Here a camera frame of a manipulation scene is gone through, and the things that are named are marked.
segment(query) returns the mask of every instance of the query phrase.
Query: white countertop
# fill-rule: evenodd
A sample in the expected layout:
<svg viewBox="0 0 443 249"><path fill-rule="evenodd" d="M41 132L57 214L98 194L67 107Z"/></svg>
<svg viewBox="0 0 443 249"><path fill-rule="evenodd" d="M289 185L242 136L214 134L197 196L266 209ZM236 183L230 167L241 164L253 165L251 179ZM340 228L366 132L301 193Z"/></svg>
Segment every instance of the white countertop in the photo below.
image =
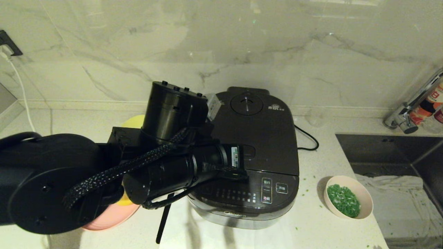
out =
<svg viewBox="0 0 443 249"><path fill-rule="evenodd" d="M128 118L140 114L122 111L32 110L37 131L76 133L95 142L106 142L112 126L119 126ZM186 198L174 203L163 233L160 248L369 248L387 249L373 215L365 220L349 221L336 217L323 201L324 179L333 175L355 178L343 153L336 133L404 135L399 129L385 128L380 119L329 118L316 128L305 117L294 117L295 124L315 136L320 142L316 152L299 151L300 185L295 204L277 224L263 230L242 230L220 226L203 220L190 208ZM0 137L28 130L22 113ZM432 136L419 129L412 136ZM299 147L314 146L297 132ZM155 243L163 209L139 209L118 227L89 232L81 229L51 236L51 248L157 248ZM41 249L45 238L31 234L17 226L0 226L2 248Z"/></svg>

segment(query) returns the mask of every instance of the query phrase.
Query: white cable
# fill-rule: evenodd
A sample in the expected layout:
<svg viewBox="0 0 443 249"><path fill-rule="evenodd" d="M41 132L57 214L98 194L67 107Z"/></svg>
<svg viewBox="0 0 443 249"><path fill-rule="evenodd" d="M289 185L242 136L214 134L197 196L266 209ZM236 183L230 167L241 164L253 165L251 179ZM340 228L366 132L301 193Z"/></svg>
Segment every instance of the white cable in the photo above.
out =
<svg viewBox="0 0 443 249"><path fill-rule="evenodd" d="M35 132L35 127L34 127L34 124L32 123L32 120L31 120L31 114L29 113L29 106L27 105L25 87L23 86L22 78L20 77L20 74L17 71L17 68L15 67L14 63L12 63L12 60L8 60L8 62L11 64L12 68L14 68L14 71L17 74L17 78L19 78L19 83L20 83L20 86L22 87L23 100L25 101L25 108L26 108L26 114L28 116L29 125L31 126L32 131Z"/></svg>
<svg viewBox="0 0 443 249"><path fill-rule="evenodd" d="M35 132L35 127L34 127L34 124L32 123L31 115L29 113L29 106L27 105L27 98L26 98L26 93L25 93L25 87L23 86L22 78L20 77L20 74L17 71L16 66L14 65L14 63L12 63L12 58L11 58L12 54L13 54L13 51L12 51L12 49L8 45L4 44L4 45L0 46L0 55L1 55L1 57L5 58L6 61L9 62L9 64L11 64L12 68L16 72L17 78L19 78L19 83L20 83L20 86L22 88L22 93L23 93L23 100L25 101L25 108L26 108L26 114L28 116L28 121L29 121L29 124L31 125L32 131Z"/></svg>

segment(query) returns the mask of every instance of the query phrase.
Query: control panel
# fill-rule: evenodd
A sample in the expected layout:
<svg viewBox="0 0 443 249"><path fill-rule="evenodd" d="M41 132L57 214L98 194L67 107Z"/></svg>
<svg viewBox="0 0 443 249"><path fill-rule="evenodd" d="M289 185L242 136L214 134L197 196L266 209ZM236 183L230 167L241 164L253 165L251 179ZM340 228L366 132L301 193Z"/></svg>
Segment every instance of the control panel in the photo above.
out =
<svg viewBox="0 0 443 249"><path fill-rule="evenodd" d="M248 183L218 181L196 190L202 197L231 205L269 207L284 202L296 191L298 177L247 170Z"/></svg>

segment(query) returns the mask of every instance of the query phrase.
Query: faucet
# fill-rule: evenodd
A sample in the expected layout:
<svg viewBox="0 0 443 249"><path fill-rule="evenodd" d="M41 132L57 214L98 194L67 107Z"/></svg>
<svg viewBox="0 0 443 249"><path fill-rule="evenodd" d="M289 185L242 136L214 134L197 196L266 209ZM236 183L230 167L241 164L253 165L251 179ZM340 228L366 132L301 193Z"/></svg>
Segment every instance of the faucet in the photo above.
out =
<svg viewBox="0 0 443 249"><path fill-rule="evenodd" d="M391 115L383 120L383 124L389 129L400 129L405 134L410 134L418 130L409 114L417 107L424 98L433 91L437 86L439 79L443 78L443 67L440 68L433 76L412 96L412 98L404 102L399 108L397 108Z"/></svg>

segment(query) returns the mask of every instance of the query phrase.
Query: chopped green onion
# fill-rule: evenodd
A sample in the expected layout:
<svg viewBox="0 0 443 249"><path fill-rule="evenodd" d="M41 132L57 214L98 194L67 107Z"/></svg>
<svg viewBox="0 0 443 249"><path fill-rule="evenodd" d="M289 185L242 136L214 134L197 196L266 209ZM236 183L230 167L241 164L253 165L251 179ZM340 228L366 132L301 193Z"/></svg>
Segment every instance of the chopped green onion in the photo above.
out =
<svg viewBox="0 0 443 249"><path fill-rule="evenodd" d="M360 213L360 202L348 187L334 184L328 187L327 193L332 204L344 215L355 218Z"/></svg>

